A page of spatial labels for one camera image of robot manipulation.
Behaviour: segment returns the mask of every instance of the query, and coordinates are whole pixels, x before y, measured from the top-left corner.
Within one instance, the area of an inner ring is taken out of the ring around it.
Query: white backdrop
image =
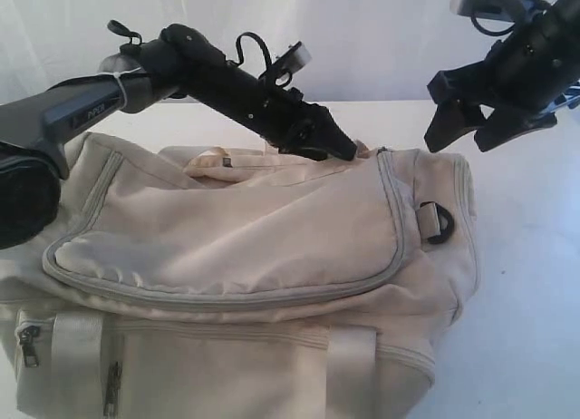
[[[246,30],[273,53],[302,40],[314,60],[296,85],[309,100],[426,98],[433,74],[475,62],[493,42],[449,1],[0,0],[0,103],[95,73],[123,40],[107,31],[112,18],[145,40],[170,23],[190,25],[231,58]],[[260,73],[259,52],[249,54]]]

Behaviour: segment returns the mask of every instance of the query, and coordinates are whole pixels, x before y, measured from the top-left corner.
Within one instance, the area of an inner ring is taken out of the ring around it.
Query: canvas bag
[[[0,252],[20,410],[403,417],[433,384],[478,285],[460,156],[156,155],[102,134],[66,154],[57,220]]]

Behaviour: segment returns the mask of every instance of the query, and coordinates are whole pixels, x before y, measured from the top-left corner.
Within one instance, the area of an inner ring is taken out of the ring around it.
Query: bag strap
[[[376,330],[331,327],[326,364],[326,419],[374,417]]]
[[[51,419],[102,419],[103,319],[101,313],[82,311],[56,316],[51,352]]]

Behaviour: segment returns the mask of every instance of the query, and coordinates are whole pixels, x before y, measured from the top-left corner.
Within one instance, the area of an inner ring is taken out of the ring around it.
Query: white table
[[[370,147],[423,147],[430,102],[327,103]],[[578,417],[580,381],[580,127],[560,124],[486,154],[471,136],[449,151],[471,164],[482,282],[440,345],[435,387],[419,418]],[[158,151],[166,145],[263,146],[195,103],[118,113],[95,128]]]

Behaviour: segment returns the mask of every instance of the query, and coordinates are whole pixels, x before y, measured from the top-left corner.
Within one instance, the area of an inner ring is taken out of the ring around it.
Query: beige duffel bag
[[[57,220],[0,251],[21,411],[392,418],[433,384],[478,285],[460,156],[158,155],[102,134],[66,153]]]

